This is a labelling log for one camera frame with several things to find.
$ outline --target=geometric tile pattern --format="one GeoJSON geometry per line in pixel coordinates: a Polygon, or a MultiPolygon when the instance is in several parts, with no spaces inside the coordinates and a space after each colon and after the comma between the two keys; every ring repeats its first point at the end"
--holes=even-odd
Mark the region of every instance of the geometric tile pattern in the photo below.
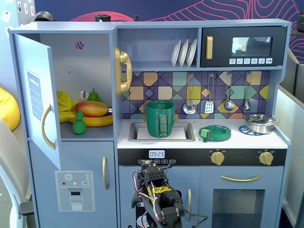
{"type": "Polygon", "coordinates": [[[188,72],[134,72],[129,91],[123,94],[124,119],[143,119],[144,105],[152,100],[168,100],[175,103],[175,112],[180,119],[239,119],[243,114],[265,113],[269,89],[269,71],[252,71],[249,102],[250,111],[244,110],[245,101],[245,71],[233,71],[230,99],[234,109],[228,112],[224,108],[227,98],[227,73],[216,71],[214,73],[214,88],[211,100],[214,102],[214,113],[205,114],[206,101],[209,100],[208,90],[209,72],[192,72],[193,77],[187,78],[188,72]],[[188,115],[183,111],[183,105],[190,98],[187,85],[192,88],[192,101],[197,104],[195,114],[188,115]]]}

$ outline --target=toy kitchen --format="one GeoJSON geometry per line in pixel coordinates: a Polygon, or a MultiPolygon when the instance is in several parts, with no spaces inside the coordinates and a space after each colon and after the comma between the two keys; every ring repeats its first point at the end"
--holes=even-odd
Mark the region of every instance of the toy kitchen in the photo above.
{"type": "Polygon", "coordinates": [[[291,143],[275,107],[290,28],[11,29],[37,227],[278,228],[291,143]]]}

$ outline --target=purple wall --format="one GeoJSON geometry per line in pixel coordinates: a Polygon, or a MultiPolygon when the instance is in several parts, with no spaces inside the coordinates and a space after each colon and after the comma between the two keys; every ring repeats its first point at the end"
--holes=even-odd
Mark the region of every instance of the purple wall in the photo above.
{"type": "MultiPolygon", "coordinates": [[[[36,0],[36,12],[42,10],[57,21],[94,21],[100,13],[120,21],[132,21],[133,15],[140,21],[281,18],[295,29],[304,0],[36,0]]],[[[290,48],[304,63],[304,38],[291,37],[290,48]]]]}

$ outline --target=sink basin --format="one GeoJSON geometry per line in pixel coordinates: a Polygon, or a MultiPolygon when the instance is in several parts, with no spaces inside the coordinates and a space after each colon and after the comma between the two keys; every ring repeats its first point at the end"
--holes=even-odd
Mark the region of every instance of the sink basin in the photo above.
{"type": "Polygon", "coordinates": [[[147,130],[147,123],[132,123],[130,128],[129,141],[131,142],[144,142],[144,141],[193,142],[195,141],[195,136],[193,133],[192,125],[190,123],[174,123],[172,134],[166,138],[154,138],[150,136],[147,130]]]}

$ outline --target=snowflake icon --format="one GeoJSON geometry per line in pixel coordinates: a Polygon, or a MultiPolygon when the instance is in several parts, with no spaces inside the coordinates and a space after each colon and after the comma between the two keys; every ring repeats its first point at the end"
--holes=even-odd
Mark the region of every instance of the snowflake icon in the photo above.
{"type": "Polygon", "coordinates": [[[65,175],[65,179],[66,179],[67,181],[71,181],[71,180],[73,179],[73,176],[72,176],[71,174],[67,173],[67,174],[65,175]]]}

